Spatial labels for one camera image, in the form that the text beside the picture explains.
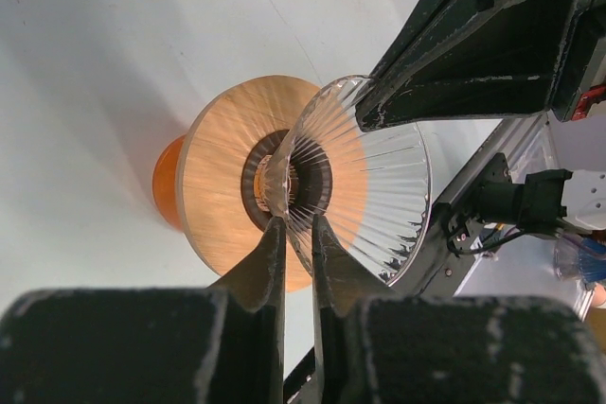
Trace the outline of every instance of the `white surface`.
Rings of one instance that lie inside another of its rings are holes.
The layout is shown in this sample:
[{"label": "white surface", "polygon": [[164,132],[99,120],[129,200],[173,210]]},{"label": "white surface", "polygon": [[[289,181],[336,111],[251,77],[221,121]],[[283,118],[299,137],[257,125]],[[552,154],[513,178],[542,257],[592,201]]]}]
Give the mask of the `white surface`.
[{"label": "white surface", "polygon": [[[246,79],[367,73],[417,0],[0,0],[0,308],[39,287],[205,286],[153,164]],[[435,195],[495,122],[423,126]],[[286,371],[312,345],[287,297]]]},{"label": "white surface", "polygon": [[561,205],[567,209],[566,221],[589,231],[606,229],[606,168],[575,170],[564,183]]}]

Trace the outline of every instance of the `white tabletop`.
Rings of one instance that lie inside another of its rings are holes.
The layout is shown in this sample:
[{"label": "white tabletop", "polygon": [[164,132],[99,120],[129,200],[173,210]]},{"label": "white tabletop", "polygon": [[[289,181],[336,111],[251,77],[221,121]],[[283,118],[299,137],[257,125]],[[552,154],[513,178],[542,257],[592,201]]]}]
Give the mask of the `white tabletop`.
[{"label": "white tabletop", "polygon": [[[162,148],[244,80],[368,73],[416,2],[0,0],[0,310],[40,287],[213,282],[152,204]],[[423,126],[434,195],[495,125]],[[287,371],[311,307],[287,297]]]}]

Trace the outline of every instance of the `round wooden plate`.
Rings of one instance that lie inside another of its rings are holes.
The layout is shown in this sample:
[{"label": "round wooden plate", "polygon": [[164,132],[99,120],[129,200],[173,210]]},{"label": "round wooden plate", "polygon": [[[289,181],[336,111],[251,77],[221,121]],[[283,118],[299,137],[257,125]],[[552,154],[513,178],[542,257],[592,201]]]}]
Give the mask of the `round wooden plate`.
[{"label": "round wooden plate", "polygon": [[[290,129],[318,90],[310,82],[287,76],[251,79],[211,101],[189,129],[177,165],[177,207],[194,251],[218,274],[244,259],[262,235],[241,199],[246,158],[268,134]],[[338,185],[335,196],[339,197]],[[357,220],[344,233],[346,243],[362,221],[361,213],[353,217]],[[289,243],[286,290],[307,287],[311,281]]]}]

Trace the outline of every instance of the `wooden disc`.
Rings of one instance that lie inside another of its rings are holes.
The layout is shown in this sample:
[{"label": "wooden disc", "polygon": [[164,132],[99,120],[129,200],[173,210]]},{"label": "wooden disc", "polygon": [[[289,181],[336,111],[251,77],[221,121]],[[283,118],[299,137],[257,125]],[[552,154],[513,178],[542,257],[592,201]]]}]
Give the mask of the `wooden disc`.
[{"label": "wooden disc", "polygon": [[[218,274],[244,259],[262,235],[241,199],[246,158],[268,134],[290,129],[318,90],[286,76],[251,79],[216,97],[189,129],[177,166],[177,206],[194,251]],[[290,243],[286,256],[286,290],[307,287],[312,279]]]}]

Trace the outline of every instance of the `white floor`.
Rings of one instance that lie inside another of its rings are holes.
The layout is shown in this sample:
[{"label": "white floor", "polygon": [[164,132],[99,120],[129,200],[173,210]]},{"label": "white floor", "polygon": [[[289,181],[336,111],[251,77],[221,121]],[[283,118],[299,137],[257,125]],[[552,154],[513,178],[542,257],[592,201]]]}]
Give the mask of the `white floor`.
[{"label": "white floor", "polygon": [[[152,205],[162,148],[246,79],[368,73],[416,2],[0,0],[0,311],[40,287],[213,282]],[[423,126],[435,195],[495,124]],[[287,298],[287,372],[311,308]]]}]

